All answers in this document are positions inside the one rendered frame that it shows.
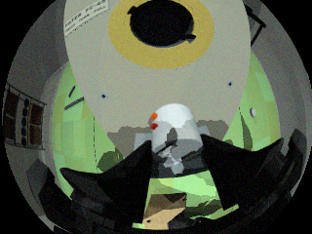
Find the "grey flat panel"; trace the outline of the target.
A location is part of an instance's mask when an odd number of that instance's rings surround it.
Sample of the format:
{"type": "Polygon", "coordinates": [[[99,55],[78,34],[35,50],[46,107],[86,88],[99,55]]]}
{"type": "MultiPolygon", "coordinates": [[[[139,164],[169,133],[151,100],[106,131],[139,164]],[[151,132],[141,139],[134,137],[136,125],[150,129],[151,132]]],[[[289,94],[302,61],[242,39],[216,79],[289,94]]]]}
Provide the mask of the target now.
{"type": "Polygon", "coordinates": [[[167,104],[223,140],[249,75],[248,18],[243,0],[66,0],[75,82],[122,156],[167,104]]]}

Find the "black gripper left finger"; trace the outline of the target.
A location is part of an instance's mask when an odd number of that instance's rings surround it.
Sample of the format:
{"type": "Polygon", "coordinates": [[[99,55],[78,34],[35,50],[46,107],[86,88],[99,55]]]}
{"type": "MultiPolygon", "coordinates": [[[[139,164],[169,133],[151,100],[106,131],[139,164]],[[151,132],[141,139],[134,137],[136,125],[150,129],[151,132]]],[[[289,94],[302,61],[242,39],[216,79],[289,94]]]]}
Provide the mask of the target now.
{"type": "Polygon", "coordinates": [[[106,172],[77,172],[70,168],[61,168],[59,172],[73,190],[110,203],[133,223],[143,223],[151,168],[152,140],[146,140],[106,172]]]}

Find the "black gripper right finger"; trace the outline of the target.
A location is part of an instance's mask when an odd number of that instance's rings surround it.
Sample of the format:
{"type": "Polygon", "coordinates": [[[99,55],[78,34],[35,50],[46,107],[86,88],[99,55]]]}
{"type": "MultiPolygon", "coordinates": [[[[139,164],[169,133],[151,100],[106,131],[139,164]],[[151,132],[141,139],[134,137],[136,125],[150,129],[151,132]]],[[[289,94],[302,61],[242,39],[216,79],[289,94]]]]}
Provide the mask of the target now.
{"type": "Polygon", "coordinates": [[[206,134],[200,134],[200,139],[203,142],[203,157],[214,179],[223,211],[238,204],[237,200],[253,184],[264,165],[281,151],[285,141],[280,137],[268,147],[249,151],[206,134]]]}

